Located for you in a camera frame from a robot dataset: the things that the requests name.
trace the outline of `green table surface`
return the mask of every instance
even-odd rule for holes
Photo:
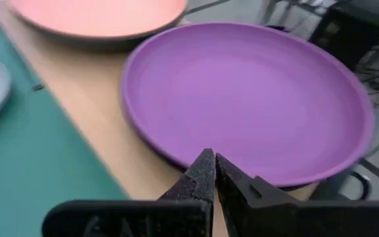
[[[45,214],[70,199],[126,199],[0,29],[0,62],[13,79],[0,112],[0,236],[41,236]]]

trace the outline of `floor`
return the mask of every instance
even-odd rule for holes
[[[188,9],[191,12],[187,19],[191,22],[245,22],[260,24],[264,9],[268,0],[189,0]],[[324,0],[324,6],[330,6],[333,0]],[[285,2],[278,4],[278,8],[271,17],[269,24],[277,24],[279,21]],[[302,9],[294,9],[290,13],[285,26],[293,29],[292,34],[307,39],[320,18],[309,14]],[[361,162],[355,170],[367,176],[372,184],[372,191],[369,199],[379,200],[379,109],[376,109],[377,129],[373,145],[366,161]],[[361,193],[360,182],[355,178],[349,178],[341,193],[350,198],[356,199]]]

